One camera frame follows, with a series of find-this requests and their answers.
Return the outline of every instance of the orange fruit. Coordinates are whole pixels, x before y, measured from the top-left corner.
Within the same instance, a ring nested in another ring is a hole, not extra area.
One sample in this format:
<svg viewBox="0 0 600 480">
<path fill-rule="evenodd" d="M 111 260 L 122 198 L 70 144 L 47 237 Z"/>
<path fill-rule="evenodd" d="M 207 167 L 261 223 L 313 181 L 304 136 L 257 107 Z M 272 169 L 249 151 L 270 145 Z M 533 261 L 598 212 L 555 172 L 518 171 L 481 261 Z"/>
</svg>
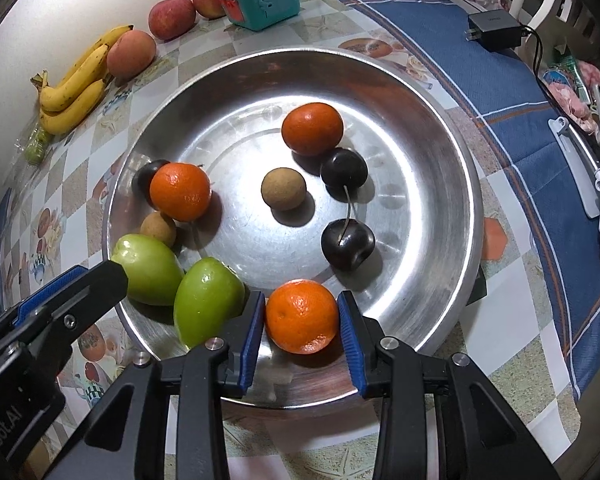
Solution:
<svg viewBox="0 0 600 480">
<path fill-rule="evenodd" d="M 338 111 L 325 103 L 309 103 L 291 110 L 282 121 L 282 140 L 299 155 L 315 156 L 335 148 L 344 124 Z"/>
<path fill-rule="evenodd" d="M 209 206 L 209 177 L 193 164 L 170 162 L 155 173 L 149 196 L 161 213 L 179 222 L 191 222 Z"/>
<path fill-rule="evenodd" d="M 338 305 L 331 293 L 312 280 L 292 280 L 273 291 L 265 309 L 267 333 L 292 354 L 313 354 L 338 333 Z"/>
</svg>

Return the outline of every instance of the red apple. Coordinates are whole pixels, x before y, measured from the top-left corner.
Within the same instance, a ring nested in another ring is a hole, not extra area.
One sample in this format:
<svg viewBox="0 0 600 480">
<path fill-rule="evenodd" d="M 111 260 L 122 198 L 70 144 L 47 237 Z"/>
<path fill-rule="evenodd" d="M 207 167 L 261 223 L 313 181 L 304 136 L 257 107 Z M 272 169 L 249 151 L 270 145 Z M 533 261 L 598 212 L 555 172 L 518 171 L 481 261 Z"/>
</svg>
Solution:
<svg viewBox="0 0 600 480">
<path fill-rule="evenodd" d="M 222 18 L 225 15 L 220 0 L 193 0 L 193 5 L 200 15 L 210 20 Z"/>
</svg>

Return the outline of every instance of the blue placemat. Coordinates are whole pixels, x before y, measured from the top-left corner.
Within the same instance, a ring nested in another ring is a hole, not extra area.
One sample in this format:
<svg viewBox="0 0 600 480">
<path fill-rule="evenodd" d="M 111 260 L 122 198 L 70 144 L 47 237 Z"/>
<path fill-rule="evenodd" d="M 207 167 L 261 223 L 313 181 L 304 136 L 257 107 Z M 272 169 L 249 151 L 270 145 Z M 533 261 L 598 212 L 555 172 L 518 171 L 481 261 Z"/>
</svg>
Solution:
<svg viewBox="0 0 600 480">
<path fill-rule="evenodd" d="M 557 113 L 512 52 L 489 53 L 465 39 L 466 12 L 448 0 L 340 1 L 355 6 L 413 52 L 493 149 L 533 233 L 579 397 L 600 367 L 598 221 L 585 215 L 547 125 Z"/>
</svg>

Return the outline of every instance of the dark cherry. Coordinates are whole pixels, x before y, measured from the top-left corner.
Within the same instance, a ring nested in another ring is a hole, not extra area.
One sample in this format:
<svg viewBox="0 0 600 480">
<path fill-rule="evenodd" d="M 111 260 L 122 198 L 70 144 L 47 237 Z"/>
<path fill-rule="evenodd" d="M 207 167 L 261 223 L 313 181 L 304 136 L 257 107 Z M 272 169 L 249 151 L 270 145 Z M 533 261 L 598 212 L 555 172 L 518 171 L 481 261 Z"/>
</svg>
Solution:
<svg viewBox="0 0 600 480">
<path fill-rule="evenodd" d="M 151 197 L 149 196 L 149 186 L 151 186 L 151 180 L 154 178 L 155 173 L 168 163 L 169 161 L 164 160 L 163 158 L 152 160 L 136 171 L 136 174 L 131 181 L 131 189 L 134 190 L 134 193 L 143 196 L 151 207 L 154 206 L 154 204 L 151 202 Z"/>
<path fill-rule="evenodd" d="M 320 166 L 320 178 L 326 186 L 346 187 L 350 192 L 362 186 L 368 176 L 365 159 L 346 148 L 335 148 Z"/>
<path fill-rule="evenodd" d="M 322 254 L 331 267 L 351 272 L 374 251 L 376 237 L 366 224 L 346 218 L 334 220 L 322 231 Z"/>
</svg>

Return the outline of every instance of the stainless steel basin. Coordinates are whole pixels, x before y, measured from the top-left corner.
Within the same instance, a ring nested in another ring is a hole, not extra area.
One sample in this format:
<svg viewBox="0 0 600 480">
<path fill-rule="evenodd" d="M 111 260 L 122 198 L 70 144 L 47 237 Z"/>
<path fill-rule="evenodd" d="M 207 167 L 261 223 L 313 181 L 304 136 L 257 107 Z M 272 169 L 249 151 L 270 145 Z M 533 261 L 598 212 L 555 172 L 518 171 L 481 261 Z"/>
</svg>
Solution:
<svg viewBox="0 0 600 480">
<path fill-rule="evenodd" d="M 320 250 L 322 230 L 346 215 L 346 202 L 327 192 L 318 164 L 292 155 L 280 135 L 285 115 L 314 101 L 338 109 L 342 145 L 369 166 L 354 217 L 378 243 L 351 274 L 333 272 Z M 237 57 L 193 78 L 149 118 L 122 165 L 104 220 L 105 257 L 150 212 L 131 179 L 156 158 L 203 164 L 215 192 L 208 213 L 182 226 L 185 269 L 210 255 L 267 295 L 294 278 L 317 280 L 334 295 L 348 288 L 387 334 L 424 353 L 435 351 L 458 320 L 482 247 L 477 174 L 444 110 L 393 69 L 352 52 L 298 47 Z M 260 196 L 262 178 L 279 166 L 301 171 L 310 193 L 291 214 L 272 214 Z M 157 358 L 186 351 L 170 309 L 125 300 L 118 313 Z M 313 413 L 356 402 L 355 393 L 337 342 L 295 356 L 264 335 L 253 386 L 233 402 Z"/>
</svg>

